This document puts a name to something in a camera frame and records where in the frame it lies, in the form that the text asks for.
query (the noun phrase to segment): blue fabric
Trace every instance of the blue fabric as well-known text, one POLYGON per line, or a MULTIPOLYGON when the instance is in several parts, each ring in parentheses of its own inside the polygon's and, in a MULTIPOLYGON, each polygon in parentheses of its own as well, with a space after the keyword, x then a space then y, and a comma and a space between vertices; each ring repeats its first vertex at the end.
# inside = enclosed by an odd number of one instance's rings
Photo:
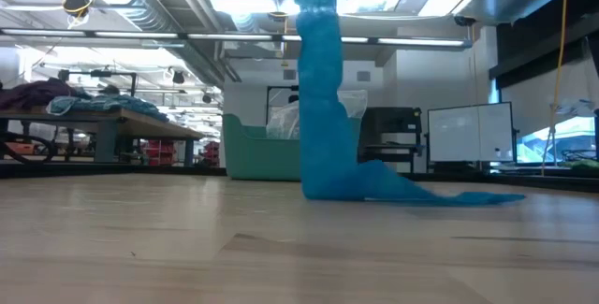
POLYGON ((167 115, 161 113, 154 104, 124 94, 101 94, 92 99, 59 96, 54 98, 48 105, 48 112, 57 115, 63 115, 68 111, 114 111, 117 109, 128 109, 146 116, 154 117, 162 122, 168 122, 167 115))
POLYGON ((337 89, 343 77, 341 32, 336 0, 295 0, 301 8, 298 32, 302 39, 299 58, 299 123, 301 180, 310 199, 367 199, 432 205, 494 205, 524 195, 462 193, 435 195, 380 161, 358 165, 357 140, 337 89))

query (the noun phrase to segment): light wood floor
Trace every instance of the light wood floor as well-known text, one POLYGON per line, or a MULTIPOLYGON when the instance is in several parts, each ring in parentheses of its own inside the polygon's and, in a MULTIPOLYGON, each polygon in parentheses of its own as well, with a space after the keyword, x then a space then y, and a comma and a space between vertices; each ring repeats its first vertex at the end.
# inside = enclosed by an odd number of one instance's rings
POLYGON ((599 198, 492 208, 306 201, 296 183, 0 181, 0 303, 599 303, 599 198))

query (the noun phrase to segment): ductwork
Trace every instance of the ductwork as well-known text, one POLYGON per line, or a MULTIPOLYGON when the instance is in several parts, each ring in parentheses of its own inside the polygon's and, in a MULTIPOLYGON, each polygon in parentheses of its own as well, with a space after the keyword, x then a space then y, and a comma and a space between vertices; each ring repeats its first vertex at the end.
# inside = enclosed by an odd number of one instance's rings
MULTIPOLYGON (((158 0, 132 0, 129 5, 141 6, 144 9, 122 10, 121 15, 144 32, 164 33, 183 30, 158 0)), ((219 88, 223 87, 224 75, 221 74, 212 59, 189 42, 184 42, 183 48, 170 51, 181 57, 189 65, 194 75, 203 82, 219 88)))

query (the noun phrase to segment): white board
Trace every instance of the white board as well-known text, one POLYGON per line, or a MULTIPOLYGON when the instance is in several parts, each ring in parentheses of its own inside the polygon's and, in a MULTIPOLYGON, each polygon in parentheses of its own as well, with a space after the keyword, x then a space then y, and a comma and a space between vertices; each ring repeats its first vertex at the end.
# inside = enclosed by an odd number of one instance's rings
POLYGON ((514 161, 509 103, 429 110, 432 162, 514 161))
POLYGON ((478 161, 476 107, 429 110, 432 162, 478 161))

